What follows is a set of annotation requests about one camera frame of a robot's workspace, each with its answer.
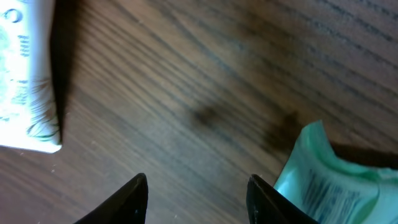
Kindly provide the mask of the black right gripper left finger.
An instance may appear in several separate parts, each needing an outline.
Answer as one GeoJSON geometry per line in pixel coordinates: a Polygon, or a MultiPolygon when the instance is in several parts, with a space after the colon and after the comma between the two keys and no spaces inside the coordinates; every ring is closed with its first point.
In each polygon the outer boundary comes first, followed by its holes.
{"type": "Polygon", "coordinates": [[[148,193],[147,177],[139,173],[75,224],[145,224],[148,193]]]}

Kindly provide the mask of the teal wet wipes pack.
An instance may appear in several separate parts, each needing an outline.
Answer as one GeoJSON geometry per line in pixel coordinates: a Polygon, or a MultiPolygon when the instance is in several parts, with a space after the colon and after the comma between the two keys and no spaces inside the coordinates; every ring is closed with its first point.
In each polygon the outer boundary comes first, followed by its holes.
{"type": "Polygon", "coordinates": [[[338,158],[321,121],[301,130],[274,188],[318,223],[397,223],[397,171],[338,158]]]}

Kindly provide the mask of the white tube gold cap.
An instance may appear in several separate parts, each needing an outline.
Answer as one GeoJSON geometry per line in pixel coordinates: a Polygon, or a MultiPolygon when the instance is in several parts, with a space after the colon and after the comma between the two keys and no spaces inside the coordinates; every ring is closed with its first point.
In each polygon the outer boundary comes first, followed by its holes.
{"type": "Polygon", "coordinates": [[[50,33],[54,0],[1,1],[1,145],[61,149],[50,33]]]}

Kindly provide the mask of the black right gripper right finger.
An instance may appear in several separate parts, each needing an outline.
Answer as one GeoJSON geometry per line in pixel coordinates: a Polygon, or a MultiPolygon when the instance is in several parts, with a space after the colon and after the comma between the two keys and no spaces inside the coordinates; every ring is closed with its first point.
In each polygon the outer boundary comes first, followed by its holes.
{"type": "Polygon", "coordinates": [[[318,224],[256,174],[248,181],[246,206],[250,224],[318,224]]]}

